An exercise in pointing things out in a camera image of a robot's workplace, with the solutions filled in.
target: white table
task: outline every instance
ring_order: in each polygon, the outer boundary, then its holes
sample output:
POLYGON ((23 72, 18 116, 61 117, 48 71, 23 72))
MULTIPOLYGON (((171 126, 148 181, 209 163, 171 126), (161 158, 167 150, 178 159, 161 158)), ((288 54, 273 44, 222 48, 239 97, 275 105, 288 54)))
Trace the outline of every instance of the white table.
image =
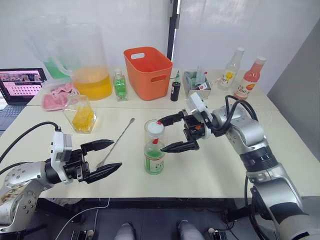
MULTIPOLYGON (((73 149, 80 144, 98 140, 116 140, 130 118, 135 122, 114 148, 107 163, 122 162, 123 165, 105 179, 57 184, 41 194, 55 198, 243 198, 245 168, 226 137, 199 140, 200 150, 183 153, 167 153, 163 172, 149 175, 144 170, 144 123, 159 119, 179 109, 105 108, 95 107, 98 117, 91 134, 76 134, 61 111, 44 112, 39 106, 27 106, 19 117, 0 137, 0 153, 22 132, 33 125, 53 121, 64 133, 72 134, 73 149)), ((320 196, 320 164, 306 145, 277 111, 269 106, 255 107, 264 127, 270 147, 281 162, 302 196, 320 196)), ((52 126, 42 126, 23 138, 1 163, 4 167, 22 161, 44 161, 50 157, 52 126)), ((185 140, 183 123, 165 130, 165 143, 185 140)), ((96 164, 111 149, 89 152, 86 160, 93 171, 96 164)))
MULTIPOLYGON (((121 68, 122 73, 125 75, 125 79, 127 80, 127 89, 128 89, 128 97, 129 101, 123 101, 123 102, 117 102, 115 92, 112 92, 112 95, 104 98, 102 100, 98 101, 91 101, 92 107, 98 107, 98 108, 128 108, 128 109, 182 109, 186 108, 186 94, 185 90, 183 88, 183 85, 181 85, 180 93, 179 93, 179 99, 176 102, 173 102, 170 100, 170 92, 171 92, 171 85, 172 80, 170 81, 169 88, 168 88, 168 94, 165 97, 158 98, 157 100, 152 101, 144 101, 139 98, 139 96, 136 94, 134 89, 129 84, 129 78, 127 75, 127 70, 125 67, 121 68)), ((171 73, 171 77, 175 77, 177 73, 177 69, 173 69, 171 73)), ((184 71, 192 71, 192 69, 180 69, 180 76, 181 80, 183 77, 184 71)), ((212 70, 208 71, 207 73, 207 79, 211 82, 214 82, 217 78, 219 78, 224 70, 212 70)), ((110 69, 111 76, 113 75, 113 68, 110 69)), ((237 85, 236 82, 239 82, 243 75, 245 74, 245 71, 241 70, 238 72, 234 85, 237 85)), ((49 93, 50 90, 48 88, 43 88, 29 103, 28 106, 41 106, 42 98, 44 94, 49 93)), ((208 98, 208 104, 211 108, 217 109, 223 105, 225 105, 225 95, 226 94, 233 95, 233 91, 225 92, 223 90, 218 89, 217 84, 214 84, 210 93, 210 96, 208 98)), ((276 106, 271 102, 271 100, 264 94, 264 92, 261 90, 261 88, 257 85, 252 90, 252 93, 247 99, 249 103, 253 107, 268 107, 271 110, 278 110, 276 106)))

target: orange basket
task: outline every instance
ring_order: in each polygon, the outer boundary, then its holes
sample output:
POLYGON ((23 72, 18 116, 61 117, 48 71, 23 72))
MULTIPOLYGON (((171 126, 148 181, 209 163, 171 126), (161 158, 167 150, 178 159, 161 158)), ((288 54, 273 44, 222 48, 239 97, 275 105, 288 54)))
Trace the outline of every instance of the orange basket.
POLYGON ((143 100, 167 95, 172 62, 154 47, 144 46, 123 52, 131 86, 143 100))

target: laptop screen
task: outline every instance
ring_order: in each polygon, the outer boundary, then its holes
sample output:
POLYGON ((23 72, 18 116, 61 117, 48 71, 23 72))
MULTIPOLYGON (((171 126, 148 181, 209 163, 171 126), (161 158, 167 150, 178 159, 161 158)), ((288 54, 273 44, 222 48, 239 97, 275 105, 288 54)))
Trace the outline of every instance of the laptop screen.
POLYGON ((27 104, 44 80, 42 68, 0 69, 0 90, 8 104, 27 104))

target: yellow liquid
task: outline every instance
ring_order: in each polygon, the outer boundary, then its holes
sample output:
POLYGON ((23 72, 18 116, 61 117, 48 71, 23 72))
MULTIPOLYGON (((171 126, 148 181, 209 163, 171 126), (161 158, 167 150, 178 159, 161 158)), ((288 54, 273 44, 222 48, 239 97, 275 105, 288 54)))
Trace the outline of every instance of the yellow liquid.
POLYGON ((89 133, 94 127, 96 116, 91 107, 79 106, 72 120, 72 125, 77 133, 89 133))
POLYGON ((86 95, 89 100, 104 99, 112 93, 112 85, 106 67, 83 67, 76 70, 72 78, 80 94, 86 95))

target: pink cloth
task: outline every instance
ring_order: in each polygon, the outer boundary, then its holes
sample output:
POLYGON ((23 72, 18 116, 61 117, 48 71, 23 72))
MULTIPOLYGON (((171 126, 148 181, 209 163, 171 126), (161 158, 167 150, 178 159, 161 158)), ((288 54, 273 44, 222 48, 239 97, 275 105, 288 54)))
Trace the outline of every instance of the pink cloth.
POLYGON ((46 94, 42 98, 42 108, 46 111, 60 110, 65 107, 69 95, 79 95, 73 83, 66 83, 46 94))

